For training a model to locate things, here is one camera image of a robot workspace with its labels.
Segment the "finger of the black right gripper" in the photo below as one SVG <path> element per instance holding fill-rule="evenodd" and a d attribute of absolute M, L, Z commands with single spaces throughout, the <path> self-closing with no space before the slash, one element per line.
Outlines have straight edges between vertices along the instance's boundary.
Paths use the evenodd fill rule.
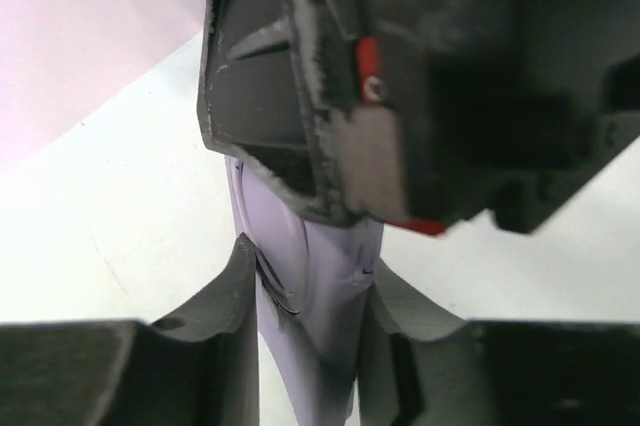
<path fill-rule="evenodd" d="M 365 134 L 356 42 L 363 0 L 204 0 L 197 116 L 295 213 L 349 226 Z"/>

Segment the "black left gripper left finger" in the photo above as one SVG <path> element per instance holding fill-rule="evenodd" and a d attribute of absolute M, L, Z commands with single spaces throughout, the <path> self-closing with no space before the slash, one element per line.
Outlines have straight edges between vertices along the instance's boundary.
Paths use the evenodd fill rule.
<path fill-rule="evenodd" d="M 136 320 L 1 328 L 4 425 L 256 425 L 254 244 L 186 303 Z"/>

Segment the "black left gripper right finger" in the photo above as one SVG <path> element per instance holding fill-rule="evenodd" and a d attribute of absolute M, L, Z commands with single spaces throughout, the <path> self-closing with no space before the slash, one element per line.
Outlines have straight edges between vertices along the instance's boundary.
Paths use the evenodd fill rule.
<path fill-rule="evenodd" d="M 635 425 L 639 328 L 463 320 L 380 265 L 357 378 L 365 425 Z"/>

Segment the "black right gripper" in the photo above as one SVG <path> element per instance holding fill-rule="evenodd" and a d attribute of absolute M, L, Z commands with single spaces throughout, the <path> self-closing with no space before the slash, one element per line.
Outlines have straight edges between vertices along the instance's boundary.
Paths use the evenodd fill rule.
<path fill-rule="evenodd" d="M 356 206 L 541 226 L 639 135 L 639 0 L 364 0 Z"/>

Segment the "phone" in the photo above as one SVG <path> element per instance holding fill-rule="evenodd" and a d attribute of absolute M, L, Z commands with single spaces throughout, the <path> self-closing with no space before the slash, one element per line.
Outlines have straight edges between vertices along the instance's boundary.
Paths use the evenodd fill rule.
<path fill-rule="evenodd" d="M 383 227 L 303 218 L 238 159 L 225 158 L 235 228 L 257 250 L 258 327 L 301 425 L 351 412 L 367 291 Z"/>

